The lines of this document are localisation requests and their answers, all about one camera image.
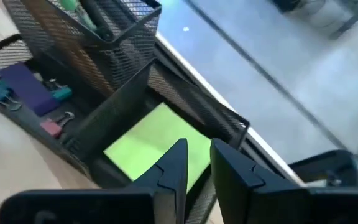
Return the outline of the black pen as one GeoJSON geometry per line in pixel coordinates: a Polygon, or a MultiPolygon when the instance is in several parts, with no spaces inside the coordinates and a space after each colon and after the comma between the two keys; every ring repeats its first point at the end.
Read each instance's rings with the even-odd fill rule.
{"type": "Polygon", "coordinates": [[[95,0],[80,0],[80,3],[96,27],[95,32],[100,36],[100,38],[107,42],[113,41],[114,35],[111,32],[108,23],[104,20],[101,13],[99,12],[95,0]]]}

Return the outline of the green sticky note pad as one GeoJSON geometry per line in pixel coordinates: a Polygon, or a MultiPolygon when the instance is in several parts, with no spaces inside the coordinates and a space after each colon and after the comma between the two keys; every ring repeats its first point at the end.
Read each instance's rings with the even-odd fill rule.
{"type": "Polygon", "coordinates": [[[188,143],[188,183],[191,190],[210,163],[210,138],[161,103],[104,150],[110,161],[136,180],[179,139],[188,143]]]}

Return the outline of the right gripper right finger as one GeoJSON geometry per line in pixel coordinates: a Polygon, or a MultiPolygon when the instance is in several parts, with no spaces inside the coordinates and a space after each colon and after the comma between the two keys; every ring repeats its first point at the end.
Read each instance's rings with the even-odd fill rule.
{"type": "Polygon", "coordinates": [[[301,187],[220,139],[210,156],[224,224],[358,224],[358,187],[301,187]]]}

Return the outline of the purple eraser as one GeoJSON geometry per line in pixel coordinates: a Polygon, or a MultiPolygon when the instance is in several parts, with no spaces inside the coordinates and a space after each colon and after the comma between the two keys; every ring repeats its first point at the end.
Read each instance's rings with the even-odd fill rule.
{"type": "Polygon", "coordinates": [[[60,106],[58,100],[23,64],[16,63],[0,70],[3,82],[36,115],[43,116],[60,106]]]}

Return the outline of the teal binder clip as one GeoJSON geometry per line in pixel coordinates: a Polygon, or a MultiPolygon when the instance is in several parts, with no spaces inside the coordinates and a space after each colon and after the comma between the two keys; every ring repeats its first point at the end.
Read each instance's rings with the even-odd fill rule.
{"type": "Polygon", "coordinates": [[[64,101],[72,95],[71,88],[67,85],[59,84],[56,79],[44,81],[44,85],[50,91],[52,96],[58,101],[64,101]]]}

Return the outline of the pink binder clip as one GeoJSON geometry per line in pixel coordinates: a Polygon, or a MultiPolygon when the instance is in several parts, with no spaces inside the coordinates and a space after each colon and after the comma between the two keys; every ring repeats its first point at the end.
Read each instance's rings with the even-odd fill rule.
{"type": "Polygon", "coordinates": [[[63,115],[55,119],[46,119],[40,123],[40,127],[49,133],[55,139],[58,139],[62,132],[64,126],[75,118],[75,115],[72,112],[66,111],[63,115]]]}

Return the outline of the black mesh desk organizer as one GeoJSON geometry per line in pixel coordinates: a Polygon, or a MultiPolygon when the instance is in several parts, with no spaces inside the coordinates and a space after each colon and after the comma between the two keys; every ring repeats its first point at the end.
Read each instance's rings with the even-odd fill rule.
{"type": "MultiPolygon", "coordinates": [[[[46,0],[59,18],[76,29],[80,45],[114,89],[110,96],[78,74],[24,0],[2,2],[18,33],[0,42],[0,70],[23,63],[45,88],[44,81],[56,79],[69,86],[72,95],[59,101],[58,108],[38,116],[14,93],[21,108],[9,111],[0,105],[0,112],[94,182],[95,189],[123,188],[135,181],[110,161],[104,150],[161,103],[211,142],[220,139],[240,149],[248,121],[187,79],[176,62],[158,54],[155,35],[162,7],[156,0],[95,0],[114,35],[111,42],[83,25],[59,0],[46,0]],[[41,122],[66,111],[75,118],[64,126],[58,139],[40,127],[41,122]]],[[[1,76],[0,85],[7,86],[1,76]]],[[[216,199],[210,162],[191,190],[186,186],[183,224],[207,224],[216,199]]]]}

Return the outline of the black table clamp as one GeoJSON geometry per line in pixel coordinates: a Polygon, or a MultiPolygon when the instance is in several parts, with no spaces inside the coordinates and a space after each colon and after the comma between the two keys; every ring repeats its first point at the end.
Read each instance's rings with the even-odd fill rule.
{"type": "Polygon", "coordinates": [[[328,187],[358,187],[358,161],[347,150],[327,151],[289,166],[306,183],[325,180],[328,187]]]}

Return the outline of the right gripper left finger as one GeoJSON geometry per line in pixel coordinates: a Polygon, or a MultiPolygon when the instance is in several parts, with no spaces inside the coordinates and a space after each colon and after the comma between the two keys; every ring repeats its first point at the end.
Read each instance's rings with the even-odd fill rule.
{"type": "Polygon", "coordinates": [[[0,224],[183,224],[187,168],[188,143],[179,139],[127,187],[14,194],[0,207],[0,224]]]}

